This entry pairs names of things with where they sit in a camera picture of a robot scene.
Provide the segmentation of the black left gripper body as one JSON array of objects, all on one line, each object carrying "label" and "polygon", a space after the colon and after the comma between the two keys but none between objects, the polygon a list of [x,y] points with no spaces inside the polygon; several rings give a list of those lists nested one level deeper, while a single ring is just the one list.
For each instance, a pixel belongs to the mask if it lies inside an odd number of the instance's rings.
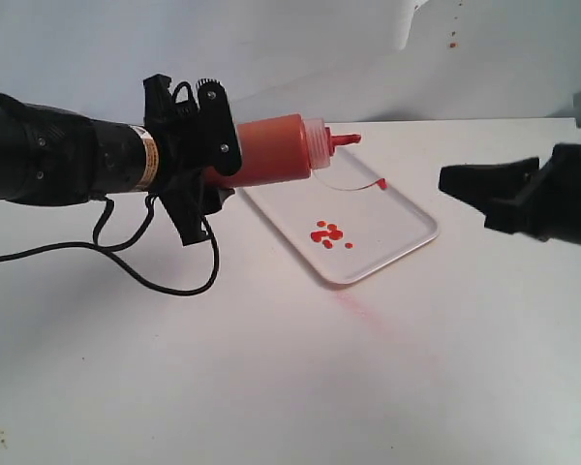
[{"label": "black left gripper body", "polygon": [[184,246],[212,238],[201,212],[206,165],[199,130],[197,85],[187,81],[171,87],[171,78],[154,75],[143,81],[144,128],[159,153],[154,180],[145,188],[147,214],[135,233],[140,239],[152,223],[154,200],[159,200]]}]

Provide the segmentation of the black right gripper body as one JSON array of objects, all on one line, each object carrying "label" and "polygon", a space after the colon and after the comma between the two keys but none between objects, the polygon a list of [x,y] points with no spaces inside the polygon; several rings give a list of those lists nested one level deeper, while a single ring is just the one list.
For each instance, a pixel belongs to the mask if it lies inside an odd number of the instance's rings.
[{"label": "black right gripper body", "polygon": [[581,246],[581,144],[555,145],[544,164],[529,158],[495,169],[486,229]]}]

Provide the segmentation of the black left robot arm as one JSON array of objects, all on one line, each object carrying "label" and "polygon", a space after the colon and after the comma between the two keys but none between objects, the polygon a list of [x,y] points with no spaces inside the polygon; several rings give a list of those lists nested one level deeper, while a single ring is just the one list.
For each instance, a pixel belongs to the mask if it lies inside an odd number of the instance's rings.
[{"label": "black left robot arm", "polygon": [[182,244],[206,240],[200,218],[220,211],[229,190],[207,186],[204,173],[242,166],[226,90],[164,75],[143,88],[140,126],[0,93],[0,201],[59,207],[145,192],[161,200]]}]

